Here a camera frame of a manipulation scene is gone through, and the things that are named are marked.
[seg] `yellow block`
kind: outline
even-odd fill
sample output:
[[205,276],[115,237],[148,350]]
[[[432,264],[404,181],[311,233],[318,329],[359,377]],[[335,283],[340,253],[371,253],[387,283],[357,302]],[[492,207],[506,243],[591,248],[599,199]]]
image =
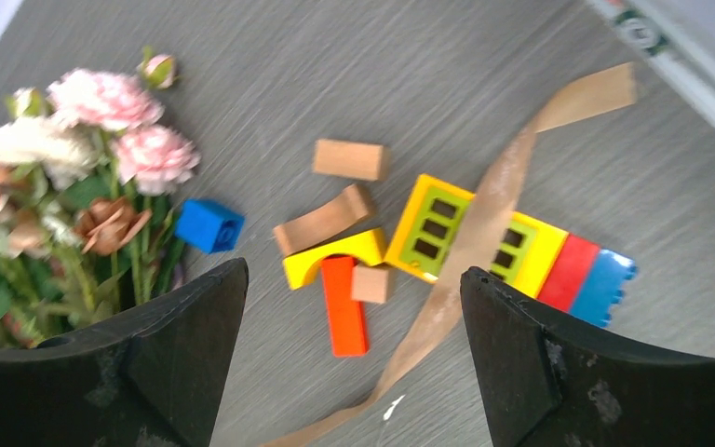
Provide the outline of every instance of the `yellow block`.
[[322,260],[328,256],[343,254],[358,258],[365,265],[375,266],[383,262],[384,250],[382,228],[373,228],[284,258],[286,279],[290,289],[295,291],[314,282]]
[[415,268],[414,265],[401,261],[401,250],[404,249],[405,242],[407,242],[407,239],[410,238],[412,224],[415,223],[415,217],[417,217],[418,213],[421,211],[421,206],[423,205],[426,193],[428,193],[431,188],[437,188],[440,191],[444,191],[466,200],[472,200],[475,196],[475,194],[458,186],[443,182],[437,177],[432,177],[428,174],[419,175],[418,180],[415,181],[415,186],[412,188],[412,192],[410,193],[410,198],[407,199],[407,205],[404,207],[404,212],[401,213],[401,219],[398,221],[396,233],[393,234],[393,239],[391,239],[390,245],[387,248],[387,253],[384,256],[384,262],[386,264],[393,265],[395,268],[407,272],[414,277],[418,277],[433,284],[437,282],[436,278],[429,278],[429,275],[426,272],[419,268]]
[[536,298],[569,233],[520,212],[514,213],[514,220],[535,228],[536,234],[511,286]]

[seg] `red rectangular block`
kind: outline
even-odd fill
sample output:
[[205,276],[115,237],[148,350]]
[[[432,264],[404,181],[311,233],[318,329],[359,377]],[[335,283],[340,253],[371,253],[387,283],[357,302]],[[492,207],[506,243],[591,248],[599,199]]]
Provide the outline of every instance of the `red rectangular block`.
[[599,254],[599,249],[598,245],[581,237],[572,234],[567,236],[558,258],[549,269],[549,275],[538,292],[538,301],[568,312]]
[[369,352],[363,303],[352,300],[354,267],[351,256],[326,258],[320,267],[335,357],[359,357]]

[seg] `building block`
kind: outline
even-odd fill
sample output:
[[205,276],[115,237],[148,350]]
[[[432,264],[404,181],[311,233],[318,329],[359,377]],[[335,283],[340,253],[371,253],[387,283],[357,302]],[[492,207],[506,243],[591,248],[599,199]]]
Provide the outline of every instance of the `building block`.
[[426,282],[436,282],[473,196],[430,175],[418,176],[384,261]]
[[318,140],[314,172],[350,179],[382,181],[390,171],[390,150],[379,144]]
[[599,249],[598,245],[581,237],[566,237],[538,292],[538,301],[568,313],[596,261]]
[[383,305],[393,291],[396,269],[389,265],[355,265],[352,271],[352,299]]
[[375,266],[382,263],[384,251],[382,228],[373,228],[308,251],[292,254],[284,258],[283,266],[289,287],[295,291],[314,282],[319,265],[328,256],[345,254],[358,258],[365,265]]
[[359,184],[350,184],[318,209],[276,226],[273,234],[284,256],[290,256],[370,219],[375,213],[369,191]]
[[187,199],[174,235],[210,254],[233,250],[245,217],[209,199]]
[[500,248],[494,256],[494,262],[489,271],[502,279],[506,284],[513,284],[517,279],[522,261],[530,250],[536,237],[536,229],[522,223],[524,214],[514,212],[511,224],[500,243]]
[[525,253],[517,276],[509,284],[514,289],[535,298],[569,234],[520,212],[515,213],[513,219],[517,224],[534,228],[535,237]]
[[369,352],[363,303],[352,300],[355,259],[334,256],[322,260],[322,283],[335,357],[359,357]]
[[623,300],[621,286],[637,274],[634,261],[601,249],[577,294],[569,314],[600,328],[610,323],[610,306]]

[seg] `green toy window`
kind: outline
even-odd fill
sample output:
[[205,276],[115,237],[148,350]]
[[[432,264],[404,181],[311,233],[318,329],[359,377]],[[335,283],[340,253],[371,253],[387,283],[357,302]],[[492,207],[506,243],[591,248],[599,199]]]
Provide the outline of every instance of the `green toy window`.
[[436,278],[469,203],[438,188],[429,188],[399,259]]
[[497,251],[497,255],[492,261],[490,272],[504,282],[512,283],[519,273],[522,259],[533,244],[535,234],[535,228],[511,221],[511,226],[503,236],[500,250]]

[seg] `light blue toy brick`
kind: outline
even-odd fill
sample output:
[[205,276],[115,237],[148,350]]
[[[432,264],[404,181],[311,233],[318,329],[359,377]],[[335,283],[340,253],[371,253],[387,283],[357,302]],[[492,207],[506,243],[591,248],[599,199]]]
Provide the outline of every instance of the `light blue toy brick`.
[[209,199],[187,199],[174,234],[210,254],[233,250],[245,217]]
[[612,250],[601,249],[569,314],[606,328],[610,324],[610,307],[624,298],[621,287],[636,274],[637,266],[633,260]]

